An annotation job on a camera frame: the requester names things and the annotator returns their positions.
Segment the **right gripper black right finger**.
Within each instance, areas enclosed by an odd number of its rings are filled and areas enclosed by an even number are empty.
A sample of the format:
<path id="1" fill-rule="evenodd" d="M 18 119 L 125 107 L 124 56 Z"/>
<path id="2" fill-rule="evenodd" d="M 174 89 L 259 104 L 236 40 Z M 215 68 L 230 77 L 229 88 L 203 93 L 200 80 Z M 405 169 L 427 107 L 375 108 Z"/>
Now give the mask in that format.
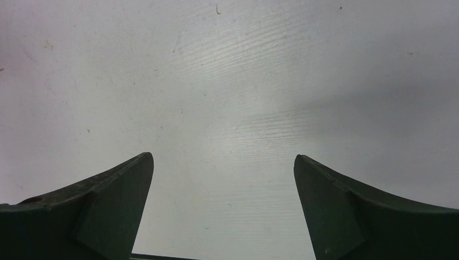
<path id="1" fill-rule="evenodd" d="M 402 198 L 305 156 L 294 178 L 316 259 L 458 259 L 458 210 Z"/>

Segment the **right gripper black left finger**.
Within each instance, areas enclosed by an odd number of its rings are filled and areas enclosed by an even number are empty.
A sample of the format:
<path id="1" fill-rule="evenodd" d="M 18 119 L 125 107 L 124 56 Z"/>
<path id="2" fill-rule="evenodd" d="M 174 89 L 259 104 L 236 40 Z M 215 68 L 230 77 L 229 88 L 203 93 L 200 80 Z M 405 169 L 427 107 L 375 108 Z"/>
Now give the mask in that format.
<path id="1" fill-rule="evenodd" d="M 74 184 L 1 205 L 1 259 L 129 259 L 152 182 L 141 153 Z"/>

